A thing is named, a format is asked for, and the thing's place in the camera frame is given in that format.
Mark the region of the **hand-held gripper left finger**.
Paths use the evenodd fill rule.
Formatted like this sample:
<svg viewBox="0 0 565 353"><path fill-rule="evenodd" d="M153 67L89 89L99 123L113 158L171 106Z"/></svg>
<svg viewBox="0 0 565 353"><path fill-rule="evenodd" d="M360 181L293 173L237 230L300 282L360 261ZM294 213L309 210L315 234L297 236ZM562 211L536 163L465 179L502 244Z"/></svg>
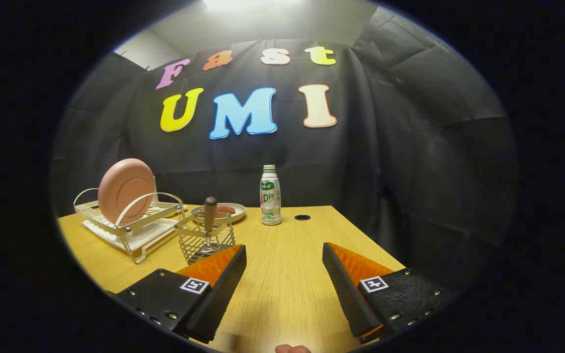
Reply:
<svg viewBox="0 0 565 353"><path fill-rule="evenodd" d="M158 268L111 297L156 326L209 343L246 266L246 246L237 244L179 271Z"/></svg>

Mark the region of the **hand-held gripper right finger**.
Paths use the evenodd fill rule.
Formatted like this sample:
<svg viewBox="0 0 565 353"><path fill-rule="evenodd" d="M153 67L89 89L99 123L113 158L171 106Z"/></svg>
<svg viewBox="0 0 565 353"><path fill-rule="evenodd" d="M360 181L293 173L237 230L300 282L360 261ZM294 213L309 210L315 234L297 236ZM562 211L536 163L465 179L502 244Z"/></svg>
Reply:
<svg viewBox="0 0 565 353"><path fill-rule="evenodd" d="M361 344L392 339L445 307L445 289L411 268L391 270L334 243L322 262L352 335Z"/></svg>

